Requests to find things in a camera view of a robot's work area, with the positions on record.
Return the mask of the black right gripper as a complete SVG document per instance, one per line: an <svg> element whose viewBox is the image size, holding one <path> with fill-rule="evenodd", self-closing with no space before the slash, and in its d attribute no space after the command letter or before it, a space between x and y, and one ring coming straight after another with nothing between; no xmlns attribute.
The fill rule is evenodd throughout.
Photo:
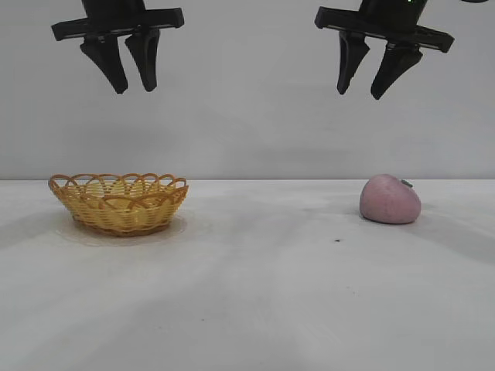
<svg viewBox="0 0 495 371"><path fill-rule="evenodd" d="M340 70L337 91L345 94L370 48L365 36L385 39L384 56L370 92L380 100L387 89L422 58L420 46L447 53L454 38L418 24L427 2L408 0L362 1L358 10L319 7L315 25L340 31Z"/></svg>

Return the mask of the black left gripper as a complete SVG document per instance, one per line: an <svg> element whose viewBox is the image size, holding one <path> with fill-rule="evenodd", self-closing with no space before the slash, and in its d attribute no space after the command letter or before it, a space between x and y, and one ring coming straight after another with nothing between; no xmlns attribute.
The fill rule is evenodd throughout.
<svg viewBox="0 0 495 371"><path fill-rule="evenodd" d="M73 39L93 35L124 36L125 45L138 68L147 92L157 87L156 59L159 29L184 25L181 8L147 9L143 1L82 1L86 17L58 22L51 26L55 39ZM128 89L116 37L85 39L80 49L105 75L117 94Z"/></svg>

